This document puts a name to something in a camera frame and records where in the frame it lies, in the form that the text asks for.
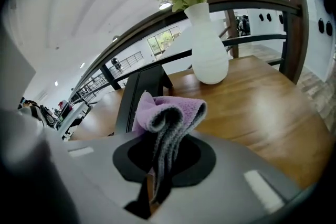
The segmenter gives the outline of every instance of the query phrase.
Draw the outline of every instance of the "wooden tabletop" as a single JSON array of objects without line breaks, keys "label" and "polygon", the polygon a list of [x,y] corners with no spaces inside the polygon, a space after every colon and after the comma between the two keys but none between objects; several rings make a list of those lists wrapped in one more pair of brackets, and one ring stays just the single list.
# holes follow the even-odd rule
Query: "wooden tabletop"
[{"label": "wooden tabletop", "polygon": [[[308,99],[279,71],[249,56],[231,60],[227,77],[216,85],[199,82],[192,69],[169,78],[173,88],[165,89],[165,95],[207,102],[207,116],[198,131],[249,147],[302,188],[318,180],[334,137]],[[123,90],[106,94],[73,138],[112,133],[122,94]]]}]

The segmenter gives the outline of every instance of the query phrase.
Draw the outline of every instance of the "wooden post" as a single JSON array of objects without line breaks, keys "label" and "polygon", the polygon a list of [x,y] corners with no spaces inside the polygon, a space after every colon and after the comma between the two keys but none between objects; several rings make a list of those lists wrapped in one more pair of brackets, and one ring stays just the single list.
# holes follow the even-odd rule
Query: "wooden post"
[{"label": "wooden post", "polygon": [[299,16],[287,13],[284,16],[284,31],[287,32],[286,44],[282,56],[284,63],[280,71],[293,83],[297,83],[306,58],[309,35],[309,17],[307,0],[288,0],[301,8]]},{"label": "wooden post", "polygon": [[[225,11],[225,18],[226,18],[226,26],[229,26],[228,34],[229,38],[239,37],[239,33],[237,30],[237,21],[235,17],[235,13],[232,9]],[[232,46],[230,50],[230,54],[233,58],[239,57],[239,45]]]}]

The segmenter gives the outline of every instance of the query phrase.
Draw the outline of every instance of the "glass panel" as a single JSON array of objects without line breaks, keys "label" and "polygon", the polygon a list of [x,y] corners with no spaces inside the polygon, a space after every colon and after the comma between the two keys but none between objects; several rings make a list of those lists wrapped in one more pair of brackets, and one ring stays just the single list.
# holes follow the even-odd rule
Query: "glass panel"
[{"label": "glass panel", "polygon": [[152,47],[152,50],[154,52],[154,54],[158,54],[161,53],[159,45],[157,44],[155,37],[152,37],[150,39],[147,39],[149,45]]},{"label": "glass panel", "polygon": [[181,34],[180,28],[178,26],[170,29],[170,32],[172,33],[174,39]]},{"label": "glass panel", "polygon": [[169,30],[162,32],[155,37],[162,51],[166,50],[166,48],[168,48],[174,41],[173,36]]}]

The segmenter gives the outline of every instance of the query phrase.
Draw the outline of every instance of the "dark wooden railing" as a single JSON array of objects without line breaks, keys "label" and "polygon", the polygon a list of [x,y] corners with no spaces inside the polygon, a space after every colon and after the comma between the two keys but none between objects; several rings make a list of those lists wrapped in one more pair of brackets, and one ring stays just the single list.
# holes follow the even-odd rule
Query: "dark wooden railing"
[{"label": "dark wooden railing", "polygon": [[[293,81],[293,83],[297,83],[302,72],[308,45],[309,21],[306,0],[208,0],[208,3],[210,12],[227,11],[226,18],[227,22],[229,22],[227,31],[231,38],[225,40],[223,44],[228,48],[227,50],[232,49],[233,54],[235,54],[233,49],[239,44],[261,40],[284,39],[281,59],[272,61],[269,64],[280,64],[279,71]],[[236,23],[233,22],[232,10],[241,8],[262,8],[282,11],[284,17],[283,30],[286,32],[286,35],[273,34],[238,37],[236,33],[233,32],[233,29],[236,28]],[[124,74],[117,79],[114,78],[110,72],[107,72],[108,69],[105,66],[106,62],[135,42],[184,19],[187,19],[184,12],[173,13],[171,9],[168,9],[159,11],[130,28],[118,38],[118,41],[106,48],[93,62],[76,85],[70,97],[76,94],[85,81],[99,69],[102,71],[108,82],[107,86],[112,85],[115,89],[119,89],[120,86],[118,81],[127,78],[134,72],[148,68],[151,65],[157,65],[158,63],[164,64],[190,56],[191,50],[188,50],[169,57],[161,58],[154,63],[150,63],[136,71]]]}]

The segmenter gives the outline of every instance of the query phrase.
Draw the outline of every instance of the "microfiber towel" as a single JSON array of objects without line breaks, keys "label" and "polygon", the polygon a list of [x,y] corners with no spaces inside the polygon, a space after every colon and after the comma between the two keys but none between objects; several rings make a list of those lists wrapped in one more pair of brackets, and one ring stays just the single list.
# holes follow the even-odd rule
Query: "microfiber towel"
[{"label": "microfiber towel", "polygon": [[206,111],[206,102],[199,99],[152,97],[148,92],[141,95],[132,130],[139,135],[146,131],[157,133],[153,149],[153,160],[157,160],[153,165],[157,167],[154,196],[165,173],[171,171],[182,138],[205,118]]}]

